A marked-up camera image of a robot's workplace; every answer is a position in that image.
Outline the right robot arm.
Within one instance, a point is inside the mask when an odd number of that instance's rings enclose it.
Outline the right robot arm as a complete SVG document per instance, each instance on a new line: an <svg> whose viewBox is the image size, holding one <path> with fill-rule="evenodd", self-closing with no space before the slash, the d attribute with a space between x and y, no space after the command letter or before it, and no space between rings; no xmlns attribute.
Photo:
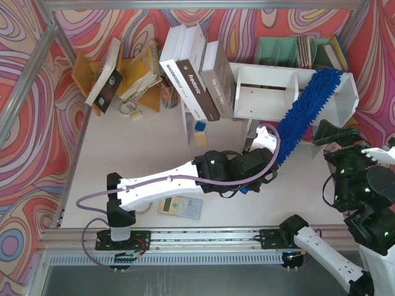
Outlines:
<svg viewBox="0 0 395 296"><path fill-rule="evenodd" d="M368 270L348 262L299 215L280 224L280 239L305 250L343 287L348 295L394 295L394 139L388 149L370 147L355 128L338 128L321 120L313 144L337 144L325 160L335 168L330 207L351 215L344 219L359 245Z"/></svg>

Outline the blue microfiber duster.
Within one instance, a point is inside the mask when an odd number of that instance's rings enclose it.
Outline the blue microfiber duster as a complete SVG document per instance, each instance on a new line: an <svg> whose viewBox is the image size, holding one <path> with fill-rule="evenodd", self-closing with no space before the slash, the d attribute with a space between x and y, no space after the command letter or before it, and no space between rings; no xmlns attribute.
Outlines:
<svg viewBox="0 0 395 296"><path fill-rule="evenodd" d="M334 68L317 70L285 117L277 124L276 130L281 139L276 158L278 165L282 165L301 142L308 128L340 84L342 74L341 70Z"/></svg>

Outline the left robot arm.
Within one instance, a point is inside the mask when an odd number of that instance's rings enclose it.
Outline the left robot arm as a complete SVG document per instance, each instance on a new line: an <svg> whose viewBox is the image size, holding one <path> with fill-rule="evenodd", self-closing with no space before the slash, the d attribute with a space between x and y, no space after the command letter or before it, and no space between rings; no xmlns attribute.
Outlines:
<svg viewBox="0 0 395 296"><path fill-rule="evenodd" d="M111 242L126 242L130 228L136 223L135 208L146 202L183 194L259 192L262 184L277 176L278 164L268 148L245 154L210 150L172 170L129 180L118 173L107 175L109 200L106 205Z"/></svg>

